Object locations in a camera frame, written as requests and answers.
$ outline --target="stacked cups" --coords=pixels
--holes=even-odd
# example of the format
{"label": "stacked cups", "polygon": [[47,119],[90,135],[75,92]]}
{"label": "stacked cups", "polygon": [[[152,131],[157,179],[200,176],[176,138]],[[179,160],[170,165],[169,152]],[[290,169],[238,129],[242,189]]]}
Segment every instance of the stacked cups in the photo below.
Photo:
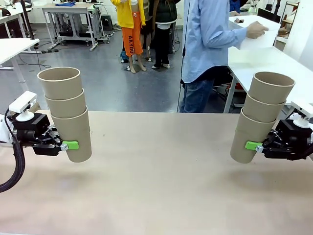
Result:
{"label": "stacked cups", "polygon": [[37,76],[61,139],[78,141],[79,149],[67,150],[68,158],[75,163],[86,161],[92,152],[88,109],[80,71],[59,67],[44,70]]}
{"label": "stacked cups", "polygon": [[230,150],[234,160],[239,163],[252,161],[256,151],[245,149],[247,141],[264,141],[294,85],[291,78],[278,73],[254,75]]}

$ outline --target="blue jeans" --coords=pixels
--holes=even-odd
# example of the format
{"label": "blue jeans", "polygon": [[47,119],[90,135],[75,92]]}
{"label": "blue jeans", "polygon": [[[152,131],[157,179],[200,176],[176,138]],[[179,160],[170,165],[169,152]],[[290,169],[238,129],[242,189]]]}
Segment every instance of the blue jeans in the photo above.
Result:
{"label": "blue jeans", "polygon": [[214,79],[185,84],[180,113],[203,113],[209,100],[213,83]]}

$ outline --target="mannequin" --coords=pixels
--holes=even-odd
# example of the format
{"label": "mannequin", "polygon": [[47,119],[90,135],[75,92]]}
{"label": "mannequin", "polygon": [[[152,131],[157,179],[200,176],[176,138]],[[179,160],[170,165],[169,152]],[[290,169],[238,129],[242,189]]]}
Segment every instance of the mannequin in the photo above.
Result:
{"label": "mannequin", "polygon": [[132,73],[136,73],[133,64],[133,55],[137,55],[138,64],[142,71],[146,68],[142,64],[143,53],[140,43],[140,29],[146,24],[143,10],[143,0],[111,0],[117,9],[118,24],[122,27],[124,47],[129,58]]}

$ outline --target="black monitor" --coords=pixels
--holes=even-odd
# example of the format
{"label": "black monitor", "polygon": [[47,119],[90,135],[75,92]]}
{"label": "black monitor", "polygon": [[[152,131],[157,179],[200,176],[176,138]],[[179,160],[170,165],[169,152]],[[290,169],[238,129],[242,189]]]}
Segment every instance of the black monitor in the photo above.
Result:
{"label": "black monitor", "polygon": [[268,19],[270,21],[274,21],[274,22],[280,24],[280,16],[274,16],[274,14],[271,13],[270,11],[267,11],[267,10],[259,8],[258,16],[261,16],[261,17],[263,17],[265,19]]}

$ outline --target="shoe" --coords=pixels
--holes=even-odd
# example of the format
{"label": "shoe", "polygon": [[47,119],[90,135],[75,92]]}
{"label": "shoe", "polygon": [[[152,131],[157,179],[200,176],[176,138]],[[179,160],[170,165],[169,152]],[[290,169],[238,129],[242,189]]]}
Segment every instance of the shoe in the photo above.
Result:
{"label": "shoe", "polygon": [[156,67],[155,65],[152,66],[153,70],[159,70],[161,67]]}

